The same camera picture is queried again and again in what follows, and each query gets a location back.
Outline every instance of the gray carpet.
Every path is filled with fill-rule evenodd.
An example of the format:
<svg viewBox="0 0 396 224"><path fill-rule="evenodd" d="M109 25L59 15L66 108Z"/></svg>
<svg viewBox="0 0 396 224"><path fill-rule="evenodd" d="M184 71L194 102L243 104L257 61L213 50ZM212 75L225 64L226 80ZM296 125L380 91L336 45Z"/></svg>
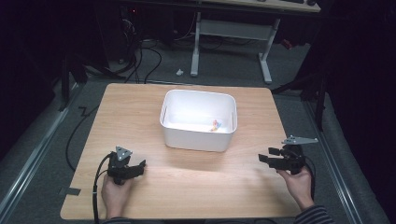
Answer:
<svg viewBox="0 0 396 224"><path fill-rule="evenodd" d="M180 42L172 48L145 43L146 47L161 53L160 66L148 78L151 83L176 82L197 85L247 86L274 89L294 79L295 74L309 50L309 46L287 50L274 45L270 52L268 63L273 75L273 84L266 85L262 80L257 53L262 42L254 42L239 46L224 44L216 50L203 49L201 51L200 70L198 77L190 77L192 46L181 46L189 42ZM216 43L207 42L205 48L214 48ZM154 51L143 49L143 60L138 68L141 80L159 61L160 57ZM181 69L184 75L177 76ZM66 221L60 218L60 211L64 202L61 188L67 188L73 178L65 158L65 149L69 136L82 120L82 109L92 110L100 103L103 92L108 83L115 82L106 77L90 76L88 83L82 87L75 97L73 104L68 107L68 113L60 124L49 143L48 152L38 167L34 177L22 194L15 209L10 212L7 223L92 223L92 220ZM297 91L286 91L275 95L276 106L284 125L286 134L302 137L317 137L316 127L300 101ZM32 150L39 144L40 139L50 129L50 125L59 115L57 109L61 104L60 96L42 113L40 118L21 137L20 141L10 151L0 164L2 185L0 196L5 198L9 188L16 180L22 166L29 159ZM389 223L381 207L375 200L359 165L351 155L347 142L333 114L331 102L327 99L323 117L324 135L331 147L340 172L356 204L362 223ZM69 158L76 167L81 150L89 134L95 113L87 117L77 129L70 141ZM350 223L342 199L334 186L329 168L325 161L323 148L319 144L304 146L304 153L314 161L317 168L316 203L324 204L337 223ZM276 223L292 223L292 218L274 218Z"/></svg>

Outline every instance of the hand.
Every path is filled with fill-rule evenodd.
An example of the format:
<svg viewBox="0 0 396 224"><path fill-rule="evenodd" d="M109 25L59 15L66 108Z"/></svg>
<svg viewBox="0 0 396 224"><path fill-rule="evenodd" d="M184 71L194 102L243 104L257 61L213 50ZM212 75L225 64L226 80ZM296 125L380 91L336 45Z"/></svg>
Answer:
<svg viewBox="0 0 396 224"><path fill-rule="evenodd" d="M314 205L311 197L311 174L303 167L297 175L291 175L283 170L276 170L286 181L290 195L299 205L301 211Z"/></svg>
<svg viewBox="0 0 396 224"><path fill-rule="evenodd" d="M132 179L125 180L123 185L116 185L113 177L105 175L102 187L102 198L106 206L106 219L121 217L131 193Z"/></svg>

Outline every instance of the black cloth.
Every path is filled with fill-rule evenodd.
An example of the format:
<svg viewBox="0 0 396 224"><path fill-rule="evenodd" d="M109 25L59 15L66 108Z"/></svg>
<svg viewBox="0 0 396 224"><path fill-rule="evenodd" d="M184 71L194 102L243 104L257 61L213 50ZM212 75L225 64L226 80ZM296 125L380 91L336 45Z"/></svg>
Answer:
<svg viewBox="0 0 396 224"><path fill-rule="evenodd" d="M129 218L122 218L122 217L117 217L110 219L103 224L162 224L164 223L163 221L160 220L131 220ZM332 220L332 218L329 216L327 213L327 210L324 206L322 205L314 205L305 211L303 211L301 214L299 214L295 220L294 224L334 224L335 222Z"/></svg>
<svg viewBox="0 0 396 224"><path fill-rule="evenodd" d="M322 205L314 205L301 214L294 220L294 224L333 224L335 223L327 213L327 210Z"/></svg>

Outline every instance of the desk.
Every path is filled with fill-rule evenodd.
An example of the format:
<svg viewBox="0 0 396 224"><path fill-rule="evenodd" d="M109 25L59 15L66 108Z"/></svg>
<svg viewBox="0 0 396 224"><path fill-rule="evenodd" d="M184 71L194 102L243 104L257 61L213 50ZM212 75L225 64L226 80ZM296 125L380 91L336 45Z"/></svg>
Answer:
<svg viewBox="0 0 396 224"><path fill-rule="evenodd" d="M301 12L320 12L320 7L315 4L309 6L306 1L303 4L285 2L280 0L267 0L259 2L257 0L202 0L207 3L222 3L235 6L244 7L268 7L281 10L296 10ZM278 29L280 19L275 19L274 24L271 25L257 25L240 22L229 21L212 21L201 20L201 13L197 13L197 20L195 25L195 45L191 60L191 75L198 76L199 63L199 39L200 35L220 35L237 38L247 38L255 40L265 40L266 45L263 48L263 53L259 53L259 61L262 67L262 75L265 83L271 84L272 78L268 69L267 57L270 48L273 44L276 31Z"/></svg>
<svg viewBox="0 0 396 224"><path fill-rule="evenodd" d="M224 152L167 147L160 113L174 89L231 94L238 128ZM285 132L272 93L264 88L110 84L102 99L61 211L64 219L93 219L92 185L102 158L115 146L132 150L130 165L147 160L134 180L124 216L132 218L291 217L300 211L282 177L259 162L282 147ZM98 192L103 178L99 178ZM105 217L98 195L100 218Z"/></svg>

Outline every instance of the white plastic bin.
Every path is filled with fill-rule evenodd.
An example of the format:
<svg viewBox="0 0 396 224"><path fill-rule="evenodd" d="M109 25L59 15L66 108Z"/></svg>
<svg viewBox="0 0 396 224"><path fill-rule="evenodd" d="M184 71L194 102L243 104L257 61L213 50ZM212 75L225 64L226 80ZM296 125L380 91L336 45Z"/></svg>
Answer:
<svg viewBox="0 0 396 224"><path fill-rule="evenodd" d="M235 99L224 93L172 90L163 100L160 123L169 147L224 151L237 127Z"/></svg>

